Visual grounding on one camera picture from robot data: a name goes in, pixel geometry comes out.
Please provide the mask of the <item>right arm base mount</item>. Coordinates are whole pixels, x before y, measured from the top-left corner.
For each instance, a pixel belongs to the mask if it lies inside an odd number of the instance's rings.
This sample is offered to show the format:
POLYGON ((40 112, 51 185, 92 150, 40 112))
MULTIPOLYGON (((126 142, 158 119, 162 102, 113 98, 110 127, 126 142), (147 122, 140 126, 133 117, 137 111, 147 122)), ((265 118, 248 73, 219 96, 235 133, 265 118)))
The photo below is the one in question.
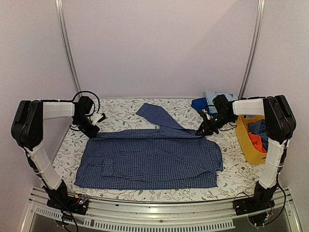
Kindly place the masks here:
POLYGON ((233 199, 233 208, 237 216, 249 215, 248 221, 254 227, 263 227, 273 215, 275 203, 272 198, 257 202, 254 197, 247 193, 241 192, 233 199))

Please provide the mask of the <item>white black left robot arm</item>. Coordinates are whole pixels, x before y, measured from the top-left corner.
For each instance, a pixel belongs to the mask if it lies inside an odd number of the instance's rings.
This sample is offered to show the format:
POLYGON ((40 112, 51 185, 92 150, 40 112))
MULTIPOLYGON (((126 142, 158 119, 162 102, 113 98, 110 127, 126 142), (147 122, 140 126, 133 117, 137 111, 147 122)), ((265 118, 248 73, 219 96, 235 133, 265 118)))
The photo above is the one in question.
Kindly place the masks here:
POLYGON ((52 166, 43 144, 43 123, 49 119, 72 118, 77 129, 88 138, 99 132, 98 123, 106 116, 100 113, 88 96, 74 100, 22 100, 16 111, 11 135, 27 157, 30 167, 44 184, 45 191, 62 210, 72 205, 67 186, 52 166))

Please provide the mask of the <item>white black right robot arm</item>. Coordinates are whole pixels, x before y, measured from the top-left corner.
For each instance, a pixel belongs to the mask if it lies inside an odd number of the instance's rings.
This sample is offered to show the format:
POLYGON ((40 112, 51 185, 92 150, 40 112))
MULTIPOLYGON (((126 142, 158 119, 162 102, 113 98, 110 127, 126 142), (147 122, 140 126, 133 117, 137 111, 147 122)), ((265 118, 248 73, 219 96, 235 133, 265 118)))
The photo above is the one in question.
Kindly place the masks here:
POLYGON ((256 184, 254 197, 250 199, 250 207, 254 211, 261 210, 268 203, 266 192, 273 193, 278 185, 279 173, 284 166, 286 150, 296 129, 296 120, 284 95, 254 97, 228 101, 225 95, 214 98, 217 116, 211 117, 206 110, 199 109, 203 121, 197 135, 213 135, 229 122, 235 122, 237 117, 263 116, 268 149, 263 172, 256 184))

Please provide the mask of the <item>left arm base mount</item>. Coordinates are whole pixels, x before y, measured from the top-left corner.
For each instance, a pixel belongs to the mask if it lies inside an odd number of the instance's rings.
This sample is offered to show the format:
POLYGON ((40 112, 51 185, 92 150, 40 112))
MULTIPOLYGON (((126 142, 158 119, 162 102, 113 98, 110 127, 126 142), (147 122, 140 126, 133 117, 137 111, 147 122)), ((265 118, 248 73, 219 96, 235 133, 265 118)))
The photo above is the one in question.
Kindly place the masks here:
POLYGON ((88 203, 79 204, 78 198, 69 196, 65 188, 49 189, 44 187, 48 194, 47 206, 79 215, 86 215, 88 203))

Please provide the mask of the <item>blue checkered button shirt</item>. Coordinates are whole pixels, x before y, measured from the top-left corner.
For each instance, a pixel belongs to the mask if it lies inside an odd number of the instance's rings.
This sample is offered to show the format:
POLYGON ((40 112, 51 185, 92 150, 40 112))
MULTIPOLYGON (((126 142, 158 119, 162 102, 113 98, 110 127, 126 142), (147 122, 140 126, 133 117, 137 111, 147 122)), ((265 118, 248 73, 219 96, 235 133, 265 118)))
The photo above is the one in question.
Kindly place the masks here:
POLYGON ((91 189, 205 189, 224 169, 220 147, 178 124, 157 105, 137 115, 156 129, 100 132, 88 140, 75 185, 91 189))

